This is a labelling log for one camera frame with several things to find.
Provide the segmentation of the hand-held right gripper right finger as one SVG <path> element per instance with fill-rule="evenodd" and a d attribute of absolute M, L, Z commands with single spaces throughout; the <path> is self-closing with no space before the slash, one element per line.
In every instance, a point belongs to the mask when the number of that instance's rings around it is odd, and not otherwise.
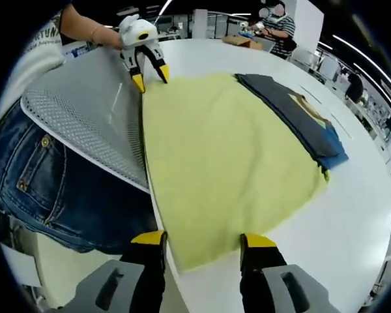
<path fill-rule="evenodd" d="M 240 235 L 240 294 L 245 312 L 337 312 L 327 289 L 305 270 L 288 264 L 276 243 Z"/>

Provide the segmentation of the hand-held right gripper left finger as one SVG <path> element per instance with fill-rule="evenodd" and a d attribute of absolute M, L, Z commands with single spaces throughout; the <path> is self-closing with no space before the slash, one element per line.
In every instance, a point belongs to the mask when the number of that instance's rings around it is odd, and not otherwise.
<path fill-rule="evenodd" d="M 119 260 L 109 260 L 76 287 L 64 312 L 159 312 L 166 287 L 164 230 L 133 238 Z"/>

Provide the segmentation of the person's left hand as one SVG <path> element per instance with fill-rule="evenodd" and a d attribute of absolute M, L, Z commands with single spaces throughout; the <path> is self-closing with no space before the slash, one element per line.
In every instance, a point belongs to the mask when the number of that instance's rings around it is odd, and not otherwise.
<path fill-rule="evenodd" d="M 97 42 L 103 46 L 110 46 L 118 51 L 121 51 L 123 48 L 121 36 L 116 31 L 108 28 L 100 30 Z"/>

